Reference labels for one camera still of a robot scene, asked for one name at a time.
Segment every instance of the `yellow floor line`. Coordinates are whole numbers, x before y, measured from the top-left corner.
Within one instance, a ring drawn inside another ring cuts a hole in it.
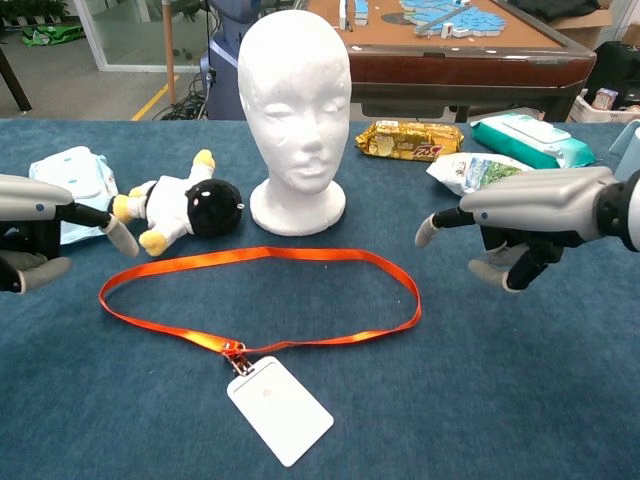
[[[177,82],[179,78],[180,78],[179,75],[175,75],[173,77],[173,81]],[[140,110],[138,110],[138,113],[136,113],[133,117],[131,117],[131,121],[132,122],[137,122],[142,117],[144,117],[147,114],[147,112],[149,110],[151,110],[156,103],[158,103],[158,100],[160,100],[162,98],[162,96],[165,93],[167,93],[167,90],[169,90],[169,84],[165,83],[164,87],[162,87],[160,90],[158,90],[158,92],[151,98],[151,100],[149,100],[144,107],[142,107]]]

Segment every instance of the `stuffed toy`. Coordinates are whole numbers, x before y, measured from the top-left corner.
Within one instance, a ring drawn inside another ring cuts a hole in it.
[[[154,257],[187,233],[200,237],[228,233],[238,225],[244,205],[236,187],[213,178],[215,167],[211,151],[201,150],[189,178],[163,175],[135,187],[128,196],[117,195],[110,210],[125,224],[134,218],[147,220],[149,229],[139,241]]]

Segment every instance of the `mannequin nose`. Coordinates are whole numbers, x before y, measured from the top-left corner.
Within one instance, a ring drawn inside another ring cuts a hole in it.
[[[301,139],[303,150],[313,151],[322,148],[322,137],[315,115],[305,115],[302,121]]]

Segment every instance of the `orange lanyard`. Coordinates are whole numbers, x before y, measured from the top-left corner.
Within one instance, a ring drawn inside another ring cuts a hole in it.
[[[185,270],[193,270],[197,268],[214,267],[220,265],[228,265],[261,258],[285,258],[290,260],[311,260],[311,261],[365,261],[372,263],[391,275],[402,285],[404,285],[411,294],[416,298],[416,311],[408,321],[398,325],[395,328],[387,330],[366,330],[346,335],[343,337],[328,338],[323,340],[310,341],[281,341],[272,345],[266,345],[258,348],[248,348],[242,342],[230,338],[220,337],[211,333],[190,330],[188,328],[169,327],[159,323],[153,323],[131,317],[113,310],[105,300],[105,296],[109,290],[123,283],[136,280],[138,278],[152,277],[155,275],[163,275],[172,272],[182,272]],[[413,279],[397,265],[390,261],[365,250],[346,249],[346,248],[276,248],[276,247],[251,247],[241,248],[238,250],[227,250],[221,252],[207,253],[203,255],[194,255],[190,257],[173,258],[169,260],[161,260],[152,263],[146,263],[137,267],[124,270],[111,277],[100,289],[100,303],[112,315],[129,322],[137,327],[153,330],[155,332],[174,335],[193,342],[201,347],[212,350],[224,355],[229,360],[235,357],[242,357],[246,353],[266,353],[280,350],[285,347],[299,345],[344,345],[348,343],[358,343],[365,340],[388,335],[390,333],[407,330],[415,326],[420,321],[422,315],[422,306],[420,302],[420,292]],[[232,361],[234,368],[238,370],[238,366]]]

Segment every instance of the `robotic arm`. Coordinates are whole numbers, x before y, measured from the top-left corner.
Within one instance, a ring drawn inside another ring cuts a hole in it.
[[[640,250],[640,171],[618,182],[606,167],[532,170],[500,179],[430,215],[415,237],[428,245],[442,228],[479,225],[488,262],[469,269],[508,292],[520,292],[548,265],[606,236]]]
[[[67,190],[23,177],[0,175],[0,291],[25,293],[64,275],[60,222],[99,227],[128,256],[138,245],[113,215],[75,203]]]

